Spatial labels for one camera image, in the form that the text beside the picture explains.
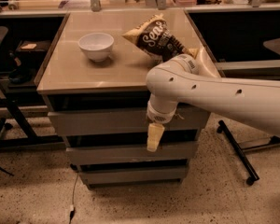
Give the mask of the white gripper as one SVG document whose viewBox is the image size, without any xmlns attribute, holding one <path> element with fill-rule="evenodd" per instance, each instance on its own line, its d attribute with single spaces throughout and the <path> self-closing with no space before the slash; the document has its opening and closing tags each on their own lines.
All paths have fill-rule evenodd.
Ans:
<svg viewBox="0 0 280 224">
<path fill-rule="evenodd" d="M 155 152 L 159 146 L 160 140 L 164 133 L 164 126 L 162 124 L 168 123 L 172 120 L 176 112 L 177 103 L 168 103 L 154 105 L 151 102 L 147 103 L 147 117 L 156 123 L 148 125 L 147 132 L 147 150 Z"/>
</svg>

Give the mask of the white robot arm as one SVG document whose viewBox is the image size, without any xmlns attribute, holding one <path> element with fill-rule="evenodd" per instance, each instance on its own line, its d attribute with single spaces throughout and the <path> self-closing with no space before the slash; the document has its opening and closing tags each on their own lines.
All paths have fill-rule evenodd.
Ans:
<svg viewBox="0 0 280 224">
<path fill-rule="evenodd" d="M 280 81 L 205 77 L 188 54 L 153 67 L 146 77 L 150 98 L 147 116 L 165 124 L 180 103 L 280 137 Z"/>
</svg>

